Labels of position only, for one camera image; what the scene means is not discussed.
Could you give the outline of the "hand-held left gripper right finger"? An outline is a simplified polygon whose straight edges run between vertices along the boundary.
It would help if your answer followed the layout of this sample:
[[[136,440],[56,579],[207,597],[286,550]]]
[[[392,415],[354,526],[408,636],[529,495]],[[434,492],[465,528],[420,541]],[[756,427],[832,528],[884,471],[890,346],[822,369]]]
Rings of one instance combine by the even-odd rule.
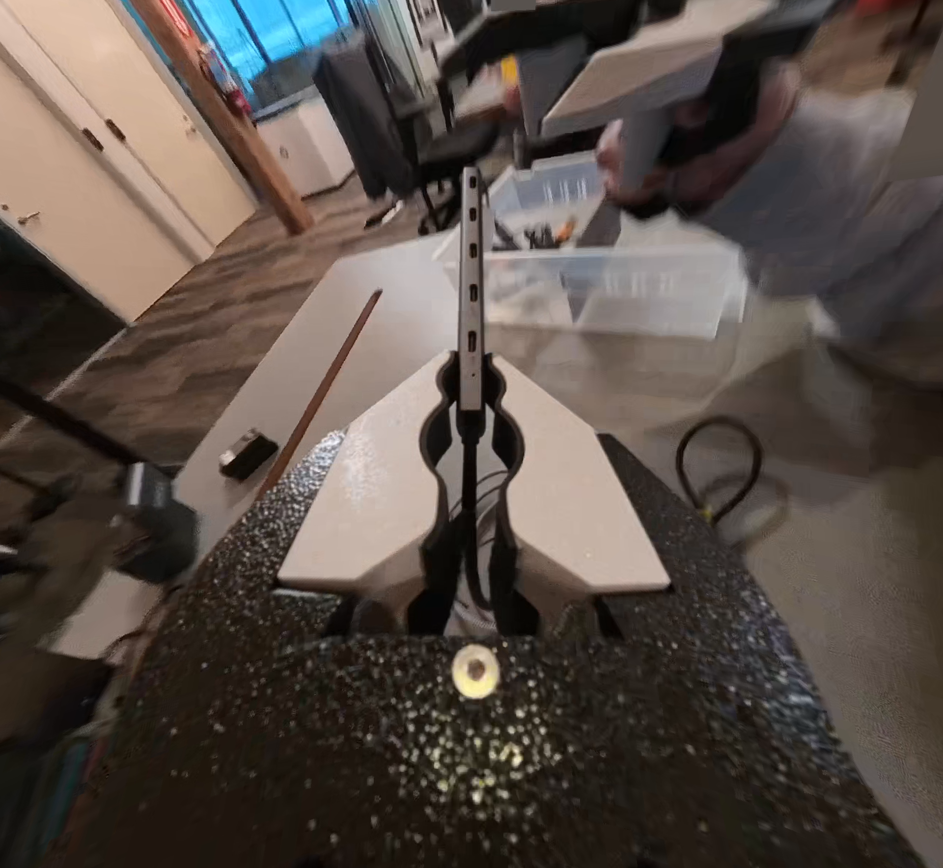
[[[572,606],[670,590],[602,436],[504,358],[489,355],[486,370],[507,471],[489,556],[499,633],[546,633]]]

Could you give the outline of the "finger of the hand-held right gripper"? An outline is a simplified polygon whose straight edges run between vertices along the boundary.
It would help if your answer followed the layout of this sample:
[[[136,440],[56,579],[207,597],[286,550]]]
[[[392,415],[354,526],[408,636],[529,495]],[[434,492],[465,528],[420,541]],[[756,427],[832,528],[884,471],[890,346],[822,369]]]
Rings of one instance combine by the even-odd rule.
[[[688,0],[679,16],[647,25],[627,43],[643,54],[686,51],[716,44],[729,33],[768,14],[780,0]]]
[[[723,37],[631,40],[596,52],[541,121],[560,136],[672,107],[703,94],[723,50]]]

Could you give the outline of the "grey usb hub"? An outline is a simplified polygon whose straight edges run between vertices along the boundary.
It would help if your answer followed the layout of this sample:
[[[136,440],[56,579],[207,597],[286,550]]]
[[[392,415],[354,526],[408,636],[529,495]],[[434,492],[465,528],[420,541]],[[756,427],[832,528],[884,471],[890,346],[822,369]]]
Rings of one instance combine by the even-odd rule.
[[[462,171],[458,254],[458,403],[463,414],[478,414],[485,405],[485,252],[489,226],[483,178],[477,167]]]

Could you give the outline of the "person's right forearm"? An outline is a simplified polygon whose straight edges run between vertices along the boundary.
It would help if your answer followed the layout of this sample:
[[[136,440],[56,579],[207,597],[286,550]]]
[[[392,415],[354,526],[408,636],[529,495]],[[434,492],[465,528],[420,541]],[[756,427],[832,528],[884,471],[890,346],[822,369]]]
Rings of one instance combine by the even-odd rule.
[[[941,176],[891,182],[914,97],[807,91],[772,144],[697,214],[744,252],[768,298],[810,298],[845,353],[919,386],[942,380]]]

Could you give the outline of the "person's right hand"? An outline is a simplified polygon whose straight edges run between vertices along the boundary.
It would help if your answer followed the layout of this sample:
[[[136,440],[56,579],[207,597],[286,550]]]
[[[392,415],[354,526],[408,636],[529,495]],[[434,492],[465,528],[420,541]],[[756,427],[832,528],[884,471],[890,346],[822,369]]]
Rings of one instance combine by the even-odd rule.
[[[760,89],[751,125],[713,152],[697,155],[677,167],[653,167],[641,185],[630,190],[624,181],[625,136],[620,120],[603,130],[594,150],[607,201],[636,218],[656,216],[663,208],[679,206],[697,213],[721,199],[747,172],[790,119],[802,84],[792,62],[771,63],[760,75]]]

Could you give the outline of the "small black box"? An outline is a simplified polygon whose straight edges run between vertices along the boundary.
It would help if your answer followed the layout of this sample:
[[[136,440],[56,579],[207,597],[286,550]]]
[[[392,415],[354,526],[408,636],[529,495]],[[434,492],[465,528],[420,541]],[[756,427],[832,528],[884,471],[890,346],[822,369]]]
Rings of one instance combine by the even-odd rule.
[[[244,483],[277,455],[279,445],[256,428],[247,430],[218,459],[218,471],[230,481]]]

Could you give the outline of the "black office chair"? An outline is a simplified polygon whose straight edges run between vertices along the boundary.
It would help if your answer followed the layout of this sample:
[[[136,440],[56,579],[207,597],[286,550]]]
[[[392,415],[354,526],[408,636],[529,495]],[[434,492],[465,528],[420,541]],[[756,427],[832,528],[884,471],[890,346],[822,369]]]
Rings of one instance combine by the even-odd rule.
[[[418,194],[425,213],[418,234],[427,236],[454,224],[462,200],[462,172],[477,167],[495,147],[503,109],[487,108],[459,119],[443,133],[426,138],[420,128],[427,118],[422,101],[388,101],[391,123],[406,164],[405,195]]]

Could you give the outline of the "black battery charger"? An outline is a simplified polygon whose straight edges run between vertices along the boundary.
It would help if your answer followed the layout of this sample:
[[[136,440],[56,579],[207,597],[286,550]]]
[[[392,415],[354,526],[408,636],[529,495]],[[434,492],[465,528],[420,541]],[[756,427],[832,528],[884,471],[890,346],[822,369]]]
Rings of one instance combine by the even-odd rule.
[[[136,461],[124,472],[121,499],[121,524],[133,535],[114,568],[160,585],[189,571],[196,560],[198,519],[175,496],[172,476],[147,461]]]

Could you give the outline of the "clear plastic bin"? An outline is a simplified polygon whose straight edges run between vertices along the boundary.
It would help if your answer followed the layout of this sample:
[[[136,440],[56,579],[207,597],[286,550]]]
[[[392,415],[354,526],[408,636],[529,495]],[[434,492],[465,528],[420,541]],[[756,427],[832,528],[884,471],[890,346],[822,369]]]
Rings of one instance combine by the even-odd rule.
[[[507,166],[485,213],[496,218],[483,266],[489,324],[711,340],[743,318],[737,248],[671,212],[622,212],[590,153]]]

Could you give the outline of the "dark jacket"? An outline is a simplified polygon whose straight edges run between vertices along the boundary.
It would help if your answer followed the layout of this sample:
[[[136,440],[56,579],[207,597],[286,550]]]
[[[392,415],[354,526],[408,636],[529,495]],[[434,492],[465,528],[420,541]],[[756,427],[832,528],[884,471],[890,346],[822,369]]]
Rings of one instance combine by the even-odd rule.
[[[433,139],[430,108],[392,66],[384,75],[384,51],[353,29],[318,50],[312,82],[335,122],[363,190],[409,198],[418,189],[418,155]]]

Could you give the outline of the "white recycling cabinet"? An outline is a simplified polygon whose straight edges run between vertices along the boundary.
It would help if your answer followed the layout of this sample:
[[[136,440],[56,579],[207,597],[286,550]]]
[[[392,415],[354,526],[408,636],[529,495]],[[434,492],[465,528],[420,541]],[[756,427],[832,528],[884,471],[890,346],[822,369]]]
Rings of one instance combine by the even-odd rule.
[[[335,190],[355,172],[346,142],[316,89],[259,111],[254,121],[302,198]]]

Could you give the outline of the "red fire extinguisher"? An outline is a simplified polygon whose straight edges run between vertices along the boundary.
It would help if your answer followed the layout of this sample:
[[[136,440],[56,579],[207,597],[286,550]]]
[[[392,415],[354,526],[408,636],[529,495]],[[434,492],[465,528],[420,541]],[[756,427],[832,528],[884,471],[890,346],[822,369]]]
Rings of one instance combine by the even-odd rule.
[[[252,120],[252,107],[249,104],[235,76],[230,73],[229,69],[225,65],[222,65],[218,75],[218,88],[229,110],[235,116]]]

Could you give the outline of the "white single door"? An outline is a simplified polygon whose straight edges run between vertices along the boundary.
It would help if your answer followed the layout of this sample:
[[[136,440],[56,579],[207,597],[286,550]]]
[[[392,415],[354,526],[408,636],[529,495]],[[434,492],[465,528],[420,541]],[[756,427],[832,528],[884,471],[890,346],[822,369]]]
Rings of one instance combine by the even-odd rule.
[[[136,320],[194,263],[96,155],[2,64],[2,214],[113,313]]]

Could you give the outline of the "white double door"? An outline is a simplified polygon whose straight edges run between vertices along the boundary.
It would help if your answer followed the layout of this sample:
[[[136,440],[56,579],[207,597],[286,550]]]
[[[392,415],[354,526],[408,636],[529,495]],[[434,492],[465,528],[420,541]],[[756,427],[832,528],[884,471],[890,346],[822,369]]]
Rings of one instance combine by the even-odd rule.
[[[256,202],[122,0],[2,0],[200,236],[210,255]]]

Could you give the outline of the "wooden post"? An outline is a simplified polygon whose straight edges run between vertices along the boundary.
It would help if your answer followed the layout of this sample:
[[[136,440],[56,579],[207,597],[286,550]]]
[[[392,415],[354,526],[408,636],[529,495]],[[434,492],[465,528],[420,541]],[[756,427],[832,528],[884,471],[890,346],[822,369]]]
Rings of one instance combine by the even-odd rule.
[[[313,226],[310,211],[263,141],[252,120],[235,116],[218,88],[224,62],[203,43],[176,0],[128,0],[186,83],[193,102],[257,195],[293,236]]]

